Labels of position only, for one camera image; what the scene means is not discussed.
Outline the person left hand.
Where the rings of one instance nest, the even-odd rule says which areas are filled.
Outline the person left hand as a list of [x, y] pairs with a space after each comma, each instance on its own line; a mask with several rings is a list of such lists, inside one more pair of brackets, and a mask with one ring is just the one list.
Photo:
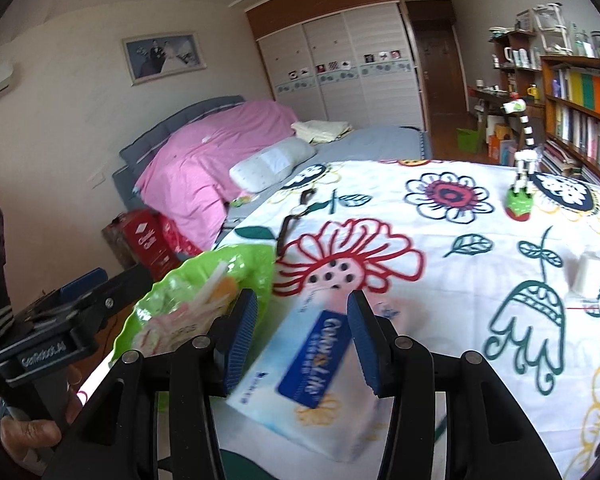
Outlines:
[[[71, 425], [82, 408], [76, 386], [81, 382], [81, 372], [74, 366], [67, 368], [67, 405], [65, 419]], [[27, 420], [20, 422], [6, 415], [0, 422], [0, 440], [6, 453], [27, 471], [42, 476], [46, 463], [39, 450], [58, 445], [61, 431], [52, 420]]]

